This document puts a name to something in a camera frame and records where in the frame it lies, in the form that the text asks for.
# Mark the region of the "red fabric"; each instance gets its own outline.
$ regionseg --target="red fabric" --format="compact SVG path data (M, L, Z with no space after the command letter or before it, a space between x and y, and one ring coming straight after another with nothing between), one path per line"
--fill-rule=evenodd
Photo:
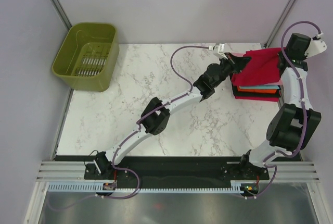
M246 51L243 55L251 60L240 74L234 74L232 83L235 86L256 86L278 82L280 80L277 68L280 48L267 48L258 51Z
M254 97L254 96L235 96L236 99L246 99L254 101L267 101L267 102L278 102L279 98L276 97Z

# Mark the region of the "green basket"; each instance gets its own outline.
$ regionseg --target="green basket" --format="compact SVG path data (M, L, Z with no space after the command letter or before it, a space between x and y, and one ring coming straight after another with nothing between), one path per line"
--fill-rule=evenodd
M118 54L114 26L79 23L69 30L52 71L72 89L102 92L110 85Z

